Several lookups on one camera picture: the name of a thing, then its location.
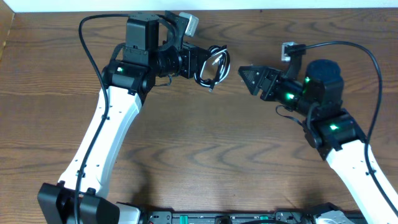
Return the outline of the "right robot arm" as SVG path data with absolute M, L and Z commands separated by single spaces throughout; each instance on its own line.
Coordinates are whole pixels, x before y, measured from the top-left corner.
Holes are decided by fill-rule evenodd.
M 397 192 L 363 130 L 342 107 L 344 81 L 336 62 L 310 62 L 302 83 L 267 66 L 242 66 L 238 73 L 250 94 L 305 117 L 299 124 L 305 139 L 337 173 L 368 223 L 397 223 Z

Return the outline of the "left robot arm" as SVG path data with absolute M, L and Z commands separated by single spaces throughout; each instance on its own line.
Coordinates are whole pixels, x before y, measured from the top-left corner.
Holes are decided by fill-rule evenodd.
M 56 184 L 37 196 L 47 223 L 142 223 L 139 208 L 108 201 L 110 179 L 126 133 L 158 77 L 193 78 L 210 57 L 188 44 L 198 19 L 182 12 L 128 14 L 126 40 L 97 70 L 101 89 L 93 119 L 73 160 Z

